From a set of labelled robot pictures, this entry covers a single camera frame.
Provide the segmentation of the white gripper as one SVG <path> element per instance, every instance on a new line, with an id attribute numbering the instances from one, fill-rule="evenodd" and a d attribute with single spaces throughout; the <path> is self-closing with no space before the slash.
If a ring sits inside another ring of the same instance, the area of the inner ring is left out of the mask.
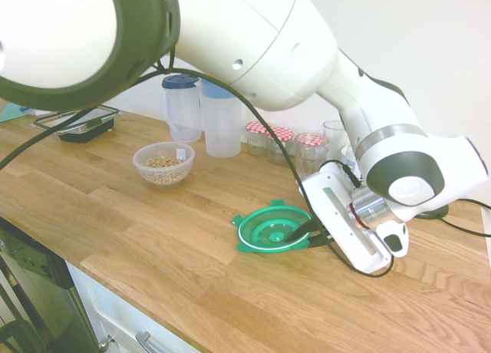
<path id="1" fill-rule="evenodd" d="M 354 185 L 337 163 L 324 164 L 317 173 L 305 178 L 302 186 L 311 211 L 328 231 L 310 235 L 309 248 L 326 246 L 333 238 L 349 262 L 360 272 L 371 274 L 390 265 L 392 255 L 375 236 L 375 232 L 363 229 L 356 219 L 350 217 Z M 316 231 L 319 231 L 319 221 L 310 219 L 288 235 L 285 241 L 294 242 Z"/>

